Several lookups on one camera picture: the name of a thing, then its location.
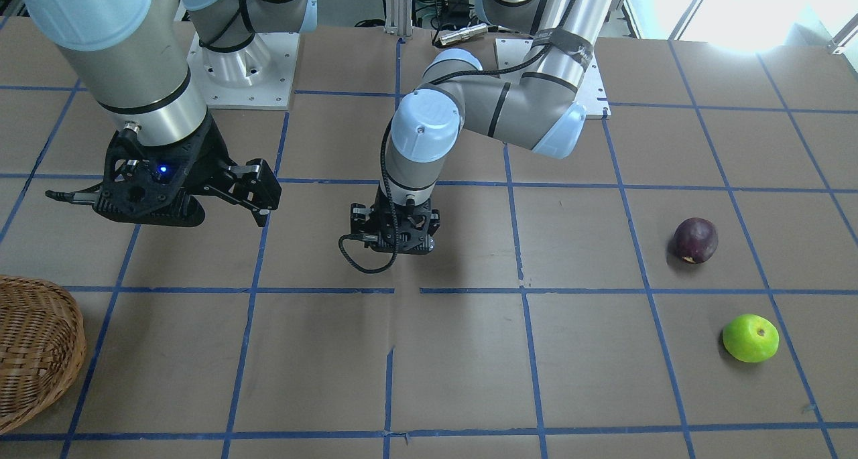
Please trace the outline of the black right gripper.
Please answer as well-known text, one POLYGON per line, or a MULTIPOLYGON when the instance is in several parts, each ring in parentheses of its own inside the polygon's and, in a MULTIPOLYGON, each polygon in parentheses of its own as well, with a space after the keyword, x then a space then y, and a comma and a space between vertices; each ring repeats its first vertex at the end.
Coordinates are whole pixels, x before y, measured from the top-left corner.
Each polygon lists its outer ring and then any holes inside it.
POLYGON ((114 133, 105 153, 101 186, 74 192, 46 190, 45 197, 117 222, 194 227, 204 209, 197 196, 214 196, 251 211, 260 228, 280 203, 282 188, 265 159, 237 165, 211 114, 187 138, 146 147, 131 129, 114 133))

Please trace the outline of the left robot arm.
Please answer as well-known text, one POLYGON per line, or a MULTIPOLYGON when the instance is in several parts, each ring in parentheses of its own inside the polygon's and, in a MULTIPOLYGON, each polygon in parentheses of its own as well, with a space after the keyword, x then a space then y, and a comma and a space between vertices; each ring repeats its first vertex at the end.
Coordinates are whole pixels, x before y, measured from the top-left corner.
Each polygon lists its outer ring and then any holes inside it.
POLYGON ((427 254, 440 226, 431 195, 460 132, 564 159, 589 114, 582 84, 613 0, 475 0, 482 21, 530 38, 520 63, 484 69, 441 51, 386 127, 374 205, 353 204, 346 239, 383 253, 427 254))

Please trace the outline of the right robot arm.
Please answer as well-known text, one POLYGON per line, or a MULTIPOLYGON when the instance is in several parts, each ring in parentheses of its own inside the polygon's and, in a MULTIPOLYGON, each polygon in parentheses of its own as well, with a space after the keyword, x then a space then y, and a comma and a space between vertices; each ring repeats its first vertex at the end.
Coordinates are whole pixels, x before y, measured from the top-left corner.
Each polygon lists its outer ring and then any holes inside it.
POLYGON ((116 222, 193 227, 214 196, 265 226, 282 188, 228 154, 214 109, 285 110, 318 0, 23 0, 116 132, 101 182, 47 191, 116 222))

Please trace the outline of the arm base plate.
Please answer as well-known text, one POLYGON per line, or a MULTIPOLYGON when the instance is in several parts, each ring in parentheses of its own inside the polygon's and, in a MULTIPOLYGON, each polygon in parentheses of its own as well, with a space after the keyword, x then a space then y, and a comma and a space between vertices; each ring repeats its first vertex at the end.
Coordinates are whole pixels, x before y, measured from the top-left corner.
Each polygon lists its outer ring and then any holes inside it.
MULTIPOLYGON (((514 38, 494 38, 494 50, 499 69, 514 67, 530 57, 532 40, 515 40, 514 38)), ((560 78, 576 86, 575 101, 587 111, 589 119, 609 118, 612 115, 609 97, 605 90, 601 66, 597 57, 593 56, 589 65, 583 68, 579 63, 550 63, 547 65, 534 63, 526 69, 501 75, 502 80, 518 82, 524 72, 539 72, 540 74, 560 78)))
POLYGON ((202 49, 195 34, 191 80, 212 110, 287 111, 300 41, 300 34, 255 34, 244 49, 218 53, 202 49))

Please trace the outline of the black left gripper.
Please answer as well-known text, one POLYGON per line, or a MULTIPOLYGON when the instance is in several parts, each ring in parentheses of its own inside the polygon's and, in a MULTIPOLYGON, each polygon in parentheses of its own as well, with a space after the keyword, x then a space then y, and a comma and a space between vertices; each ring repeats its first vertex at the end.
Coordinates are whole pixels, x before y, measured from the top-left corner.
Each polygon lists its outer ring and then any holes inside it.
POLYGON ((429 254, 435 248, 440 212, 431 208, 431 200, 400 206, 377 194, 373 206, 353 203, 350 208, 351 235, 373 251, 429 254))

